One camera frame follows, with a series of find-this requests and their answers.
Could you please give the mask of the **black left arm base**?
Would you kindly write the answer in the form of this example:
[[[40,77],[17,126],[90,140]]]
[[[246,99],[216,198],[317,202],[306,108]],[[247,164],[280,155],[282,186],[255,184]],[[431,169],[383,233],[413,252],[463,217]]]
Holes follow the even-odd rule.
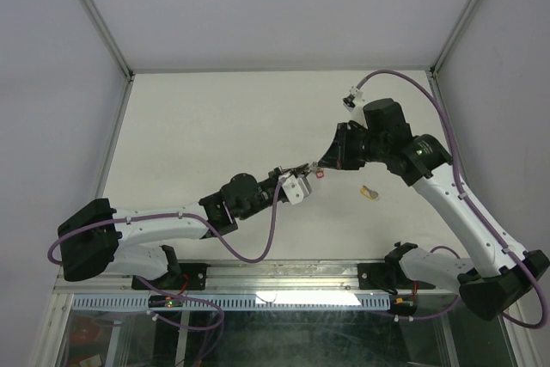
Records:
[[[180,269],[149,280],[149,283],[164,291],[203,291],[209,265],[206,263],[180,262]]]

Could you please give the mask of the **yellow tagged silver key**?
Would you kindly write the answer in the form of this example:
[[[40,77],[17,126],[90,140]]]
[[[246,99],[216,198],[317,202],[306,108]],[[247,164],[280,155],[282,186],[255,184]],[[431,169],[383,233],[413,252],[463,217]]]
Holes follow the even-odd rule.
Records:
[[[378,191],[368,188],[367,186],[362,186],[360,193],[367,199],[377,201],[380,199],[380,194]]]

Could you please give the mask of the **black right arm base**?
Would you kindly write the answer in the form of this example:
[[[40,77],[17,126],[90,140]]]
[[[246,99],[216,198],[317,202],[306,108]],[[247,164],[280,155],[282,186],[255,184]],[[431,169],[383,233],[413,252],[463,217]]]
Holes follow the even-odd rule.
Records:
[[[360,290],[380,290],[397,295],[400,290],[411,291],[413,281],[407,278],[398,265],[386,262],[357,264],[357,280]]]

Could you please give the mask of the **left aluminium frame post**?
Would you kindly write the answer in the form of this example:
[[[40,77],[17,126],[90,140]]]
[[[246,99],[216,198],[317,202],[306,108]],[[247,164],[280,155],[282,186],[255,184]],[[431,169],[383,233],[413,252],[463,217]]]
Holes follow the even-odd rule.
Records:
[[[113,61],[123,74],[125,79],[131,80],[134,76],[134,72],[131,66],[128,64],[123,52],[119,48],[115,38],[113,37],[105,19],[103,18],[95,0],[78,0],[82,5],[83,10],[91,21],[98,33],[100,40],[106,47],[107,51],[111,55]]]

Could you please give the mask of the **aluminium frame post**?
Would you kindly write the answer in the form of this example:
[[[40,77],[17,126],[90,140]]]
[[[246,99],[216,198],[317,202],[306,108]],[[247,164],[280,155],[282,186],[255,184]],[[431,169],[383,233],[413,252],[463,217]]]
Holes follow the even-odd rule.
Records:
[[[82,5],[83,10],[91,21],[98,33],[100,40],[106,47],[107,51],[111,55],[113,61],[123,74],[125,79],[131,80],[134,76],[134,72],[131,66],[128,64],[123,52],[119,48],[115,38],[113,37],[105,19],[103,18],[95,0],[78,0]]]
[[[437,76],[444,67],[459,40],[465,34],[469,23],[473,20],[481,2],[482,0],[467,0],[461,8],[449,35],[430,67],[430,73],[433,76]]]

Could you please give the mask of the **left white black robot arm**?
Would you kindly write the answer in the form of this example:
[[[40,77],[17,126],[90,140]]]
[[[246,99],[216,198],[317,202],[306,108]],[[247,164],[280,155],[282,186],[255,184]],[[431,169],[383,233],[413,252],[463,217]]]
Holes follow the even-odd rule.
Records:
[[[180,264],[169,242],[217,239],[239,223],[279,203],[297,205],[311,193],[308,164],[275,168],[266,179],[239,173],[217,192],[197,202],[156,211],[126,210],[109,199],[94,199],[58,227],[47,254],[64,280],[81,282],[104,273],[142,277],[162,288],[180,278]]]

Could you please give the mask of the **right aluminium frame post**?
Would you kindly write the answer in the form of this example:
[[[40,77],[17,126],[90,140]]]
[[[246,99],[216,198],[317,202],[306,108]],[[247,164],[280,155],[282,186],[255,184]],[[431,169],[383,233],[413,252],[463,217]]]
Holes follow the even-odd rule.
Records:
[[[465,34],[469,23],[473,20],[481,2],[482,0],[467,0],[461,8],[449,35],[430,67],[430,73],[433,76],[437,76],[444,67],[459,40]]]

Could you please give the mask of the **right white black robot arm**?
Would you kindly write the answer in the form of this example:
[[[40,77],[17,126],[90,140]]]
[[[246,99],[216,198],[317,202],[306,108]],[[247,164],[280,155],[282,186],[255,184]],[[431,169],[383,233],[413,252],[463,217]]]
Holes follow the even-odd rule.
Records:
[[[451,154],[431,135],[415,136],[401,105],[346,97],[351,120],[338,124],[320,159],[323,168],[359,170],[379,162],[424,198],[467,252],[457,259],[415,243],[396,243],[370,282],[394,292],[410,281],[451,291],[480,319],[491,321],[526,295],[549,267],[541,250],[527,250],[490,216],[463,182]]]

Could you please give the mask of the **aluminium front rail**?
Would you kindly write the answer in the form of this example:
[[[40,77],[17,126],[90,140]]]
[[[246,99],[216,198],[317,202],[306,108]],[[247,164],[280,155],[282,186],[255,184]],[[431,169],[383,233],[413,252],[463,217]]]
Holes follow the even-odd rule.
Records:
[[[207,279],[202,294],[245,294],[257,291],[359,291],[357,264],[385,262],[384,260],[264,260],[259,264],[247,264],[237,260],[211,260],[182,262],[206,263]],[[91,278],[67,281],[60,270],[53,287],[55,293],[133,293],[146,291],[142,276],[148,281],[168,272],[179,270],[179,263],[166,259],[146,259],[129,264],[111,263],[107,269]],[[414,275],[422,290],[449,292],[430,276]]]

